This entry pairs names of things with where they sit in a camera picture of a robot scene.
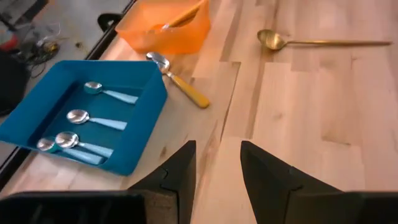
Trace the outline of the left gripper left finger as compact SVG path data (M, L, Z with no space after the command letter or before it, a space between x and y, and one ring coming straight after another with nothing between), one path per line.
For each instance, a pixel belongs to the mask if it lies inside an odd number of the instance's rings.
M134 224L190 224L196 189L196 141L187 141L150 174L129 187L142 203Z

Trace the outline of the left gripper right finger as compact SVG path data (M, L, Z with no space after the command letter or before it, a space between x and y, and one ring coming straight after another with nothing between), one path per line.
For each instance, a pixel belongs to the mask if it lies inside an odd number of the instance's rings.
M335 224L337 188L284 162L250 141L241 143L244 184L257 224Z

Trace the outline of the blue-handled silver spoon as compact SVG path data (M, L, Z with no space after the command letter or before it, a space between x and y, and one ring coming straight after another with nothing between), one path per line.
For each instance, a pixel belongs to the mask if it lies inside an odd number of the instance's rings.
M55 142L62 148L73 148L75 146L80 146L107 158L109 158L114 152L112 149L107 147L81 142L76 133L68 131L58 133L55 137Z
M83 124L87 121L97 123L103 126L107 126L110 128L114 128L117 130L124 130L127 126L127 122L124 121L116 121L112 119L104 119L104 118L93 118L89 115L89 113L85 110L71 110L67 113L67 120L73 124Z
M54 140L48 138L39 139L36 146L40 151L48 153L64 152L65 154L92 165L98 165L104 161L104 158L101 156L79 151L77 149L62 148L56 144Z
M103 85L98 82L86 82L83 88L89 94L97 95L99 93L104 93L129 104L135 104L139 98L138 96L127 95L125 93L120 93L112 90L105 90Z

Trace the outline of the tan-handled silver spoon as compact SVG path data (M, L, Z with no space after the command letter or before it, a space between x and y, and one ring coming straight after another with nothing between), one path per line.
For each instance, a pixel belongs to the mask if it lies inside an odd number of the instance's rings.
M155 62L161 73L169 77L199 108L205 109L209 107L210 101L204 94L170 71L170 61L165 56L157 52L148 52L146 53L146 59Z
M194 4L192 7L188 8L187 10L183 11L180 13L178 16L174 17L171 21L165 23L165 24L157 24L153 27L150 28L149 32L155 32L158 30L166 30L171 27L176 27L179 24L185 22L186 20L189 20L195 16L201 5L205 2L206 0L200 0L196 4Z

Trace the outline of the blue plastic bin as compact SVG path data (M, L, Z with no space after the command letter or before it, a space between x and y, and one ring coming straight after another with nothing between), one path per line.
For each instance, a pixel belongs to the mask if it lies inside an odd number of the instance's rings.
M86 82L101 83L105 90L138 96L135 104L104 93L92 95ZM36 150L41 138L76 133L81 142L114 152L97 167L120 175L136 168L167 99L157 65L150 61L64 60L56 63L0 125L0 141ZM127 122L125 130L67 120L71 110L85 110L94 118Z

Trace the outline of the orange translucent plastic bin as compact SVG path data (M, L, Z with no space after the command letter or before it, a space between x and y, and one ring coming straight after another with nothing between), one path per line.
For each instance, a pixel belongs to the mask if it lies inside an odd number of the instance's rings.
M159 28L200 3L195 17L178 27ZM115 30L138 53L192 54L210 30L209 0L137 0Z

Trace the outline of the slim gold spoon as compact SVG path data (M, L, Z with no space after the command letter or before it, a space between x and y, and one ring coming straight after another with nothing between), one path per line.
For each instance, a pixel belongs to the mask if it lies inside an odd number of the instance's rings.
M324 45L324 46L362 46L362 45L391 45L391 41L382 40L284 40L273 30L263 29L257 32L257 39L268 49L278 51L288 44Z

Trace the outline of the red round object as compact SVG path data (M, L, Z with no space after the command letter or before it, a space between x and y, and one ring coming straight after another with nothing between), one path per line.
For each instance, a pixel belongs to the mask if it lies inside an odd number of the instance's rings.
M8 52L18 46L17 34L11 30L0 30L0 50Z

